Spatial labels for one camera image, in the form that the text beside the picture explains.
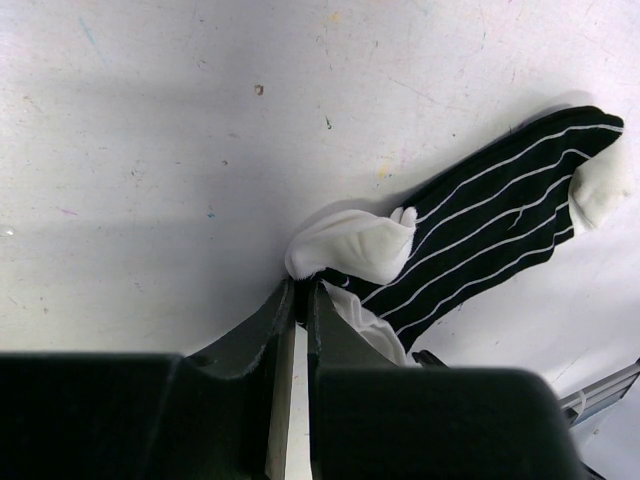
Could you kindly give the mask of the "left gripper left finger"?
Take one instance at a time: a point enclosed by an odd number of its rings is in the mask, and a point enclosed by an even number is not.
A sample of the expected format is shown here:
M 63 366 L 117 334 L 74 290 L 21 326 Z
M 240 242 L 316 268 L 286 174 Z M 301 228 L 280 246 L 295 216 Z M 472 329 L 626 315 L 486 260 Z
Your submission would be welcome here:
M 294 285 L 180 354 L 5 353 L 5 479 L 281 479 Z

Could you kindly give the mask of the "black white-striped sock white toe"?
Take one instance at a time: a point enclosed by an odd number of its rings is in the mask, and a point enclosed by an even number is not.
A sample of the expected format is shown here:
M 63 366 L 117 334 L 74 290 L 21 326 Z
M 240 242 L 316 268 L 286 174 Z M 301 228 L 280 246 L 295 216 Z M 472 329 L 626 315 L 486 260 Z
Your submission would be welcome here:
M 289 244 L 295 280 L 321 282 L 338 315 L 390 362 L 468 299 L 600 228 L 631 194 L 623 120 L 557 110 L 428 181 L 387 216 L 344 210 Z

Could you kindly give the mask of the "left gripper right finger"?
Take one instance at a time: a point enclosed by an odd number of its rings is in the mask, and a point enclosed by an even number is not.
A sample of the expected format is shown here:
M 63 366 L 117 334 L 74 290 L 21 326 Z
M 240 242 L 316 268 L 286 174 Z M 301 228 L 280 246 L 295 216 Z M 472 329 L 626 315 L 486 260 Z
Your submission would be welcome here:
M 537 375 L 401 367 L 309 293 L 310 460 L 317 479 L 582 479 L 558 401 Z

